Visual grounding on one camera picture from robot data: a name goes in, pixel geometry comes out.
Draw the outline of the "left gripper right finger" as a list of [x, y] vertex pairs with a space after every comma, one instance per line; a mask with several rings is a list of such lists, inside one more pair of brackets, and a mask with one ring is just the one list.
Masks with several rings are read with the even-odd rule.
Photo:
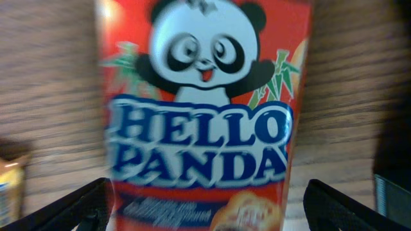
[[311, 231], [410, 231], [317, 179], [309, 181], [303, 207]]

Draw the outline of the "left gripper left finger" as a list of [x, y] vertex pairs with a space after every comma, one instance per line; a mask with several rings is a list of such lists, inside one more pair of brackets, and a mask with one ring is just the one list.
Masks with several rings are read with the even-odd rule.
[[111, 181], [98, 178], [1, 231], [105, 231], [112, 213]]

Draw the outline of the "red Hello Panda box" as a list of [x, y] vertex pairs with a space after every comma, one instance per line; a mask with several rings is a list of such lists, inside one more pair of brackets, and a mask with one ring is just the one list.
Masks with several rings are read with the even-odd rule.
[[96, 1], [111, 230], [281, 230], [312, 1]]

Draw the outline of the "black cardboard box with lid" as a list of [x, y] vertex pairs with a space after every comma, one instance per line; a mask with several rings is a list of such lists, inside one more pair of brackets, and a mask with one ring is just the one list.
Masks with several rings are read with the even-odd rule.
[[410, 228], [410, 97], [394, 107], [374, 156], [376, 210]]

